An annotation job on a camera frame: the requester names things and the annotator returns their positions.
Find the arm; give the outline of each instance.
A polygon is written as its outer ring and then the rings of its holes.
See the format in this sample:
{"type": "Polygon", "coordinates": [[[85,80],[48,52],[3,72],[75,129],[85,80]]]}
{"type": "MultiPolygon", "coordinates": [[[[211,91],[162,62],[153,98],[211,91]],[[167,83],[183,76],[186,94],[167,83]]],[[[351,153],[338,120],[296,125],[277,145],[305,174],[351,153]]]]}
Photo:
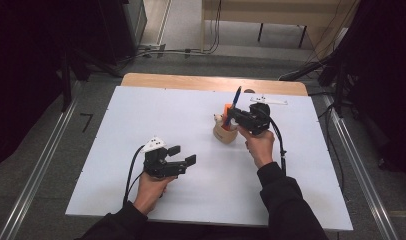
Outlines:
{"type": "Polygon", "coordinates": [[[303,199],[296,180],[284,175],[272,158],[274,135],[264,131],[253,136],[239,127],[246,138],[246,146],[258,167],[262,184],[260,195],[269,212],[269,235],[271,239],[328,239],[303,199]]]}
{"type": "Polygon", "coordinates": [[[134,203],[128,201],[116,214],[107,214],[79,239],[134,239],[147,222],[147,214],[175,177],[158,180],[143,173],[134,203]]]}

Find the black cable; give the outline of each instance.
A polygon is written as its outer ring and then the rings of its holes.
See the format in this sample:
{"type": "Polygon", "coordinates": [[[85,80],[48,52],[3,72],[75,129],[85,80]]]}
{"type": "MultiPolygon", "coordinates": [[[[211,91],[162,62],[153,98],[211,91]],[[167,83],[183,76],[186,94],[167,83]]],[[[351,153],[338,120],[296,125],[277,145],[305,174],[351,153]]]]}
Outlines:
{"type": "Polygon", "coordinates": [[[284,175],[287,175],[287,168],[286,168],[286,163],[285,163],[285,153],[287,151],[284,150],[284,145],[283,145],[283,139],[281,136],[280,129],[278,128],[277,124],[274,122],[274,120],[271,118],[270,115],[265,113],[263,110],[260,110],[258,108],[255,108],[258,112],[262,113],[265,115],[265,117],[269,117],[269,121],[272,125],[272,128],[274,129],[275,134],[277,135],[278,141],[280,142],[280,155],[281,155],[281,169],[284,172],[284,175]]]}
{"type": "Polygon", "coordinates": [[[324,37],[325,33],[327,32],[328,28],[330,27],[331,23],[334,21],[334,19],[337,17],[337,13],[338,13],[338,8],[340,7],[341,4],[341,0],[338,2],[335,13],[334,13],[334,17],[331,19],[330,23],[328,23],[327,27],[325,28],[324,32],[322,33],[321,37],[319,38],[319,42],[316,44],[316,46],[314,46],[314,50],[312,51],[312,53],[309,55],[308,59],[306,59],[306,63],[310,60],[312,60],[313,58],[310,59],[310,57],[312,56],[312,54],[315,52],[316,48],[318,47],[319,43],[322,41],[322,38],[324,37]]]}
{"type": "Polygon", "coordinates": [[[135,182],[141,177],[141,175],[143,175],[144,170],[134,179],[134,181],[132,182],[131,186],[128,189],[128,195],[131,192],[132,186],[134,186],[135,182]]]}
{"type": "Polygon", "coordinates": [[[152,53],[165,53],[165,52],[173,52],[173,53],[187,53],[186,51],[189,50],[190,53],[196,53],[196,54],[201,54],[201,55],[210,55],[214,53],[219,46],[219,24],[220,24],[220,18],[221,18],[221,11],[222,11],[222,0],[219,1],[218,4],[218,10],[216,13],[216,19],[215,19],[215,39],[213,40],[212,46],[209,49],[204,49],[203,52],[200,51],[200,49],[171,49],[171,50],[147,50],[144,52],[140,52],[135,57],[141,56],[141,55],[146,55],[146,54],[152,54],[152,53]]]}
{"type": "Polygon", "coordinates": [[[324,114],[327,113],[330,110],[330,108],[332,108],[332,107],[333,107],[332,104],[330,106],[328,106],[327,110],[325,110],[325,112],[321,113],[321,115],[318,116],[318,119],[321,118],[322,116],[324,116],[324,114]]]}
{"type": "Polygon", "coordinates": [[[121,70],[124,70],[124,69],[126,68],[126,66],[128,66],[128,64],[132,61],[132,59],[134,59],[134,57],[131,57],[131,58],[125,60],[126,63],[124,63],[123,66],[116,68],[115,71],[118,71],[118,72],[119,72],[119,71],[121,71],[121,70]]]}
{"type": "MultiPolygon", "coordinates": [[[[347,17],[349,16],[349,14],[350,14],[350,12],[352,11],[352,9],[353,9],[353,7],[355,6],[355,4],[356,4],[356,1],[354,1],[353,2],[353,4],[352,4],[352,6],[349,8],[349,11],[347,11],[347,13],[346,13],[346,16],[344,17],[344,19],[343,19],[343,22],[341,22],[341,24],[340,24],[340,29],[342,29],[342,27],[344,26],[344,23],[346,22],[346,20],[347,20],[347,17]]],[[[326,47],[324,47],[320,52],[323,52],[323,51],[325,51],[327,48],[329,48],[330,46],[331,46],[331,44],[333,44],[333,43],[335,43],[335,41],[337,41],[337,39],[338,38],[335,38],[335,39],[333,39],[326,47]]],[[[312,53],[309,55],[309,57],[308,57],[308,59],[310,58],[310,56],[315,52],[315,49],[312,51],[312,53]]],[[[315,54],[315,56],[313,56],[309,61],[308,60],[306,60],[306,62],[305,62],[305,64],[303,64],[303,66],[302,67],[304,67],[304,66],[306,66],[307,64],[309,64],[314,58],[317,58],[317,55],[315,54]]]]}
{"type": "Polygon", "coordinates": [[[330,143],[331,143],[331,146],[332,146],[333,151],[334,151],[334,155],[335,155],[335,157],[337,158],[337,162],[338,162],[339,169],[340,169],[340,175],[341,175],[340,190],[341,190],[341,194],[343,194],[343,192],[344,192],[344,172],[343,172],[343,166],[342,166],[342,164],[341,164],[341,160],[340,160],[340,158],[339,158],[339,156],[338,156],[337,149],[336,149],[336,147],[335,147],[335,145],[334,145],[334,142],[333,142],[333,140],[332,140],[332,138],[331,138],[330,130],[329,130],[329,122],[330,122],[330,120],[331,120],[331,118],[332,118],[333,106],[334,106],[333,104],[331,104],[330,106],[328,106],[327,111],[326,111],[326,114],[325,114],[325,127],[326,127],[326,138],[327,138],[326,142],[327,142],[327,150],[328,150],[328,152],[330,152],[330,143]]]}
{"type": "Polygon", "coordinates": [[[124,199],[123,199],[124,205],[128,202],[128,195],[129,195],[129,191],[131,189],[129,187],[129,182],[131,181],[132,169],[134,168],[135,159],[137,158],[138,153],[140,152],[141,149],[143,149],[143,147],[144,147],[144,145],[137,149],[137,151],[134,154],[134,157],[132,158],[131,166],[129,167],[128,180],[126,181],[125,195],[124,195],[124,199]]]}
{"type": "Polygon", "coordinates": [[[309,93],[308,96],[316,96],[316,95],[334,95],[335,93],[332,92],[318,92],[318,93],[309,93]]]}

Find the finger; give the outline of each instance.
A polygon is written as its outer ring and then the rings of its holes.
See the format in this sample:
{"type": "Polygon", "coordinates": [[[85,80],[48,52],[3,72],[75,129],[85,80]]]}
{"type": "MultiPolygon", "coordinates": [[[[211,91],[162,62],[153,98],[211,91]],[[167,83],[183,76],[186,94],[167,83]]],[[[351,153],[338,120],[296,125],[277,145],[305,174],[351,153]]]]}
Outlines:
{"type": "Polygon", "coordinates": [[[275,136],[274,133],[269,131],[269,130],[265,130],[263,132],[263,136],[269,138],[270,140],[274,141],[275,140],[275,136]]]}
{"type": "Polygon", "coordinates": [[[167,177],[165,179],[163,179],[163,182],[168,185],[168,183],[172,182],[173,180],[177,179],[178,176],[171,176],[171,177],[167,177]]]}
{"type": "Polygon", "coordinates": [[[241,126],[237,126],[237,129],[238,129],[238,132],[240,132],[240,134],[241,134],[245,139],[248,140],[249,138],[252,137],[251,133],[250,133],[247,129],[245,129],[245,128],[241,127],[241,126]]]}

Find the small wooden object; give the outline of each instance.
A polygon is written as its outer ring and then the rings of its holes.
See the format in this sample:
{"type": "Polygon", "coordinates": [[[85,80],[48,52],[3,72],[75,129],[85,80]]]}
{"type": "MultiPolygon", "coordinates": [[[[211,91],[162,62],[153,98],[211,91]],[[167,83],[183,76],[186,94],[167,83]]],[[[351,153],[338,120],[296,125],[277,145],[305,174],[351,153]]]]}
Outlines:
{"type": "Polygon", "coordinates": [[[215,126],[213,127],[213,135],[222,143],[229,144],[237,137],[237,128],[227,131],[222,127],[223,117],[215,114],[215,126]]]}

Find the human hand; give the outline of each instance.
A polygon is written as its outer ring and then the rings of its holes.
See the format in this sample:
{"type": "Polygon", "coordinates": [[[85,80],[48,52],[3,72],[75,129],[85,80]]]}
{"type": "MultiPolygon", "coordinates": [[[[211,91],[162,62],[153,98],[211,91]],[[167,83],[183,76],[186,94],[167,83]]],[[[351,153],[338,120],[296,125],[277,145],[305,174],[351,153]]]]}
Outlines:
{"type": "Polygon", "coordinates": [[[137,197],[133,203],[134,207],[144,215],[149,214],[156,207],[157,200],[159,200],[162,193],[166,191],[168,183],[176,178],[174,176],[157,179],[143,172],[138,185],[137,197]]]}
{"type": "Polygon", "coordinates": [[[238,126],[237,129],[246,139],[246,147],[249,149],[258,169],[274,161],[272,158],[272,149],[275,137],[271,131],[265,130],[255,136],[241,126],[238,126]]]}

